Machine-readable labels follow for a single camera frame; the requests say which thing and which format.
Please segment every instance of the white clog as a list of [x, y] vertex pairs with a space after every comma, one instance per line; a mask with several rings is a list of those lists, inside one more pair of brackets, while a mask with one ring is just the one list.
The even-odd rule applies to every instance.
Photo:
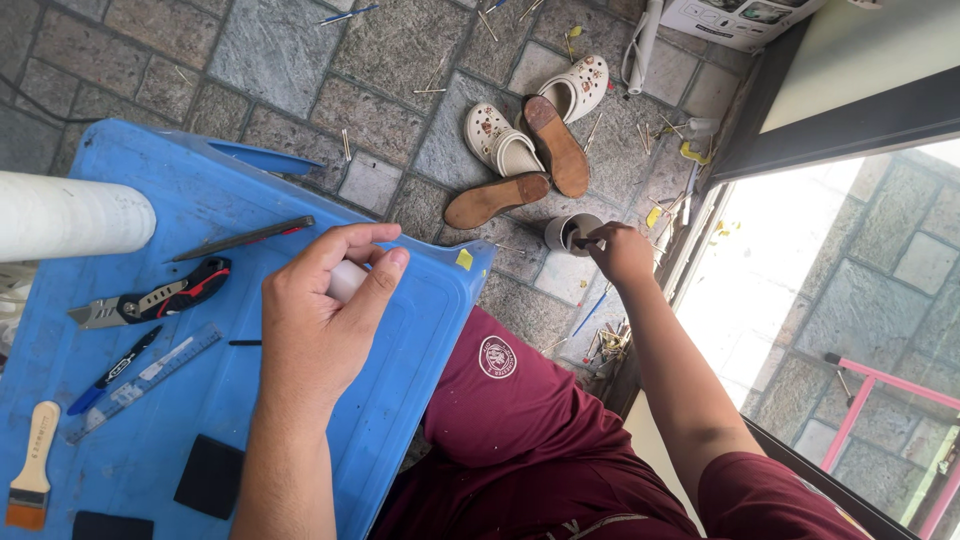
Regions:
[[609, 80], [607, 61], [587, 55], [565, 72], [551, 77], [537, 93], [550, 100], [560, 118], [569, 124], [596, 108], [607, 92]]
[[489, 103], [478, 103], [467, 113], [464, 140], [474, 156], [502, 177], [546, 170], [530, 137], [512, 128]]

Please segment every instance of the ruler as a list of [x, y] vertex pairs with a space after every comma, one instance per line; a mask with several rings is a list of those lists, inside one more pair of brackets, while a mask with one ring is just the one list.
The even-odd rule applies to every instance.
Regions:
[[107, 420], [120, 414], [133, 402], [140, 399], [151, 388], [173, 375], [175, 371], [207, 347], [217, 342], [224, 334], [213, 323], [206, 323], [196, 333], [187, 337], [163, 358], [147, 366], [133, 380], [125, 382], [109, 395], [109, 400], [91, 408], [75, 420], [69, 422], [60, 431], [66, 444], [75, 445], [91, 432], [107, 423]]

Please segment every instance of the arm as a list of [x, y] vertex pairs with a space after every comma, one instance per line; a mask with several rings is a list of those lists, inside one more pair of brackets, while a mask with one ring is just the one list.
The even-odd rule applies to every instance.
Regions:
[[[397, 224], [334, 227], [263, 281], [263, 360], [230, 537], [335, 538], [326, 425], [363, 367], [410, 255], [373, 242]], [[325, 296], [344, 258], [372, 270], [353, 298]]]
[[650, 411], [680, 483], [697, 506], [700, 476], [715, 457], [738, 451], [763, 455], [763, 450], [663, 299], [650, 242], [616, 222], [590, 237], [607, 242], [604, 249], [588, 245], [590, 255], [627, 309]]

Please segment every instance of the wooden brush handle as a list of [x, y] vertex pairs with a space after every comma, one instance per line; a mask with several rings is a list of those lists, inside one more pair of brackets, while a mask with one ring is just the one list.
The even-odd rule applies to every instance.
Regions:
[[54, 440], [57, 421], [60, 420], [60, 406], [54, 402], [40, 402], [34, 407], [34, 418], [30, 422], [30, 442], [27, 444], [27, 462], [19, 476], [10, 482], [10, 487], [26, 489], [37, 493], [50, 491], [47, 481], [47, 455], [50, 443]]

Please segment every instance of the person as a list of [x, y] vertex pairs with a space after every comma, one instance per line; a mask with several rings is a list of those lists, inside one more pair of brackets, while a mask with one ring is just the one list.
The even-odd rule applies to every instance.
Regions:
[[[375, 242], [399, 234], [397, 224], [330, 229], [264, 281], [260, 393], [231, 538], [336, 537], [325, 420], [410, 257]], [[707, 534], [870, 538], [763, 454], [664, 301], [647, 239], [615, 222], [589, 237], [606, 241], [590, 255], [627, 309], [650, 410]], [[345, 305], [324, 295], [343, 258], [372, 267]], [[620, 418], [479, 307], [422, 423], [433, 448], [397, 476], [370, 538], [699, 537]]]

